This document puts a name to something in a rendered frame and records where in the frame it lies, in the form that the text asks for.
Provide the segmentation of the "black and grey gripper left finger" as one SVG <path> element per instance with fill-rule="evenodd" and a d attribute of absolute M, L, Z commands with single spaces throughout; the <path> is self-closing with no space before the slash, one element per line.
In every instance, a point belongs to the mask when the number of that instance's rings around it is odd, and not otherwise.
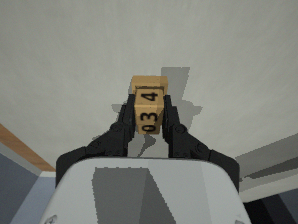
<path fill-rule="evenodd" d="M 118 121 L 110 126 L 105 134 L 83 146 L 61 155 L 56 161 L 56 186 L 68 168 L 83 159 L 91 157 L 128 156 L 128 143 L 135 135 L 134 94 L 129 94 L 127 104 L 122 105 Z M 124 146 L 124 147 L 123 147 Z"/>

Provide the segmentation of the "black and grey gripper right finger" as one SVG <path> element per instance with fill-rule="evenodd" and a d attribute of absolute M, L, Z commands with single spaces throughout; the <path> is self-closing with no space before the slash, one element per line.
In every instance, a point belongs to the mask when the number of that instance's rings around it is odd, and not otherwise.
<path fill-rule="evenodd" d="M 162 135 L 168 146 L 168 158 L 200 159 L 222 167 L 232 180 L 239 194 L 240 167 L 236 160 L 215 150 L 188 133 L 185 125 L 180 124 L 176 106 L 172 106 L 170 95 L 163 96 L 164 113 Z"/>

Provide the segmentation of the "brown wooden number cube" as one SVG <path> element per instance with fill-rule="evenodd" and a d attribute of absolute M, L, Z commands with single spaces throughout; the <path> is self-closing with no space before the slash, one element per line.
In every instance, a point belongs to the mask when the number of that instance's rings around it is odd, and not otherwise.
<path fill-rule="evenodd" d="M 160 126 L 161 125 L 137 125 L 138 134 L 160 134 Z"/>
<path fill-rule="evenodd" d="M 134 112 L 137 125 L 162 125 L 164 113 L 163 91 L 137 89 Z"/>

